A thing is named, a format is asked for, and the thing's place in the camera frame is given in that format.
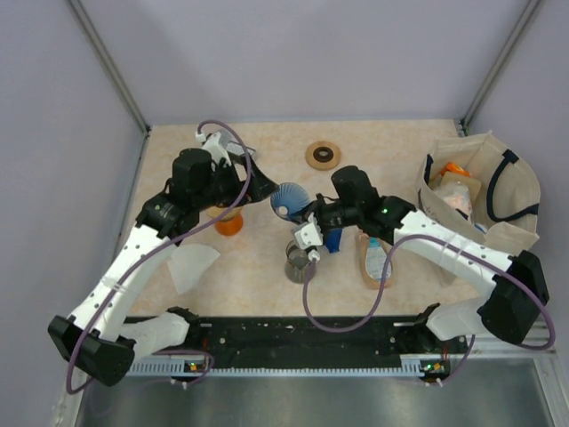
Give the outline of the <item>white paper coffee filter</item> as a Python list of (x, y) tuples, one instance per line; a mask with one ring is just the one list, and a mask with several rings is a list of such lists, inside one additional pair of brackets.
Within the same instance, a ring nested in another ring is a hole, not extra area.
[(177, 294), (195, 288), (202, 275), (220, 258), (212, 246), (187, 244), (175, 249), (166, 264)]

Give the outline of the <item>wooden ring dripper holder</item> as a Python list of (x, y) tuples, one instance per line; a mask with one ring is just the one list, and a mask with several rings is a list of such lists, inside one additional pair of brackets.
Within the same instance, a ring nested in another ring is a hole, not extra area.
[(220, 221), (226, 222), (231, 221), (233, 218), (238, 216), (242, 209), (242, 206), (232, 209), (229, 209), (228, 207), (212, 206), (206, 210), (206, 214), (212, 219), (219, 217)]

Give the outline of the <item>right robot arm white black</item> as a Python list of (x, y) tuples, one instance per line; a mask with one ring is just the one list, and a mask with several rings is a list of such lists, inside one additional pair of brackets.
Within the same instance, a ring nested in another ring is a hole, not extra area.
[(354, 165), (336, 171), (331, 181), (337, 197), (327, 202), (317, 195), (301, 210), (301, 224), (293, 233), (311, 262), (318, 261), (326, 232), (357, 227), (393, 251), (417, 254), (477, 290), (476, 298), (437, 304), (419, 316), (424, 324), (417, 326), (414, 338), (422, 350), (433, 352), (447, 340), (483, 332), (524, 348), (537, 318), (544, 318), (549, 330), (541, 348), (553, 345), (555, 328), (546, 310), (549, 291), (535, 254), (508, 254), (463, 237), (402, 198), (380, 195), (366, 172)]

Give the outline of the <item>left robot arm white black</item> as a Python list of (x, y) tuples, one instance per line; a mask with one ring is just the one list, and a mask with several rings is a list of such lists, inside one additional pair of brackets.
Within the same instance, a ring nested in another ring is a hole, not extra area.
[(99, 284), (70, 315), (50, 322), (48, 334), (70, 368), (113, 386), (139, 359), (174, 346), (186, 353), (196, 350), (202, 333), (185, 309), (135, 324), (127, 324), (126, 317), (155, 270), (183, 239), (204, 229), (201, 212), (259, 203), (276, 189), (247, 156), (214, 158), (206, 149), (184, 149), (164, 189), (143, 205)]

